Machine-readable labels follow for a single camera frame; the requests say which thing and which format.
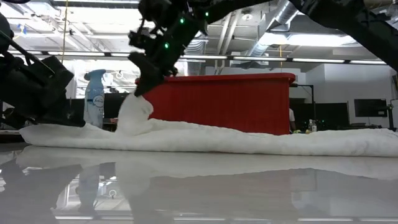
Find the ceiling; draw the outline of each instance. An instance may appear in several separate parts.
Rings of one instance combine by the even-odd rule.
[[[16,34],[15,41],[26,50],[62,51],[65,49],[71,52],[127,53],[134,50],[133,47],[128,45],[127,34],[130,30],[137,30],[140,24],[141,15],[136,9],[137,3],[138,1],[130,0],[71,0],[66,9],[64,0],[32,0],[27,4],[19,5],[4,2],[0,7],[0,12],[10,22],[12,30]],[[193,53],[212,55],[222,54],[225,51],[225,54],[244,54],[262,35],[259,34],[258,30],[260,30],[262,22],[269,18],[268,15],[272,15],[277,9],[277,5],[278,0],[274,0],[243,11],[232,12],[230,22],[226,26],[227,35],[224,35],[223,39],[220,37],[223,36],[222,30],[226,24],[226,19],[210,24],[208,26],[208,37],[200,37],[194,40],[196,43],[203,44],[201,51]],[[394,7],[387,9],[389,11],[395,10]],[[65,15],[67,32],[64,41]],[[245,20],[244,18],[247,15],[251,19]],[[236,27],[233,24],[235,18],[237,18]],[[146,22],[146,26],[153,27],[154,25]],[[288,32],[282,33],[286,37],[297,34],[344,35],[338,30],[326,29],[302,14],[294,17]],[[223,45],[218,50],[221,40],[224,40]],[[288,42],[274,44],[270,45],[264,53],[271,57],[377,59],[358,44],[352,45],[354,47],[314,47],[307,45],[290,44]],[[79,59],[97,58],[82,56]],[[270,62],[265,66],[275,67],[278,64],[279,62]],[[191,69],[189,72],[198,75],[203,72],[204,66],[214,66],[214,60],[208,60],[199,65],[197,62],[189,63],[190,68],[194,66],[196,66],[196,71]],[[285,63],[284,66],[308,68],[304,63]]]

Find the computer monitor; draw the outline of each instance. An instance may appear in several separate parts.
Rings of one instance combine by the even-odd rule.
[[[104,118],[117,118],[120,107],[129,93],[105,93]]]
[[[355,99],[355,117],[387,117],[386,99]]]

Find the ceiling duct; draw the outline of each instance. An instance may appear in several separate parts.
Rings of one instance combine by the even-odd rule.
[[[287,32],[290,29],[290,22],[299,13],[294,5],[289,0],[280,0],[275,11],[272,11],[263,17],[258,27],[259,40],[248,50],[246,56],[260,57],[269,47],[264,44],[269,36],[270,30]],[[250,67],[252,62],[245,65],[246,68]]]
[[[278,31],[289,31],[290,22],[299,13],[299,10],[289,0],[280,0],[274,13],[274,18],[268,24],[266,31],[277,29]]]
[[[202,35],[197,35],[196,38],[204,38]],[[185,53],[189,55],[201,55],[205,53],[206,41],[203,40],[192,40],[188,47],[185,49]],[[201,75],[201,62],[188,62],[188,75]]]

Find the black cable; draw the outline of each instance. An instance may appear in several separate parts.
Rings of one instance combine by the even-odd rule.
[[[25,4],[30,2],[30,0],[2,0],[4,2],[13,3],[13,4]]]
[[[303,88],[303,90],[305,90],[310,96],[312,96],[312,94],[311,94],[309,91],[307,91],[307,90],[304,88],[304,86],[301,86],[301,88]]]

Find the glossy white floor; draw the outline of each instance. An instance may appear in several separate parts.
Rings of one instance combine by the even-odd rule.
[[[398,158],[46,147],[0,157],[0,223],[398,223]]]

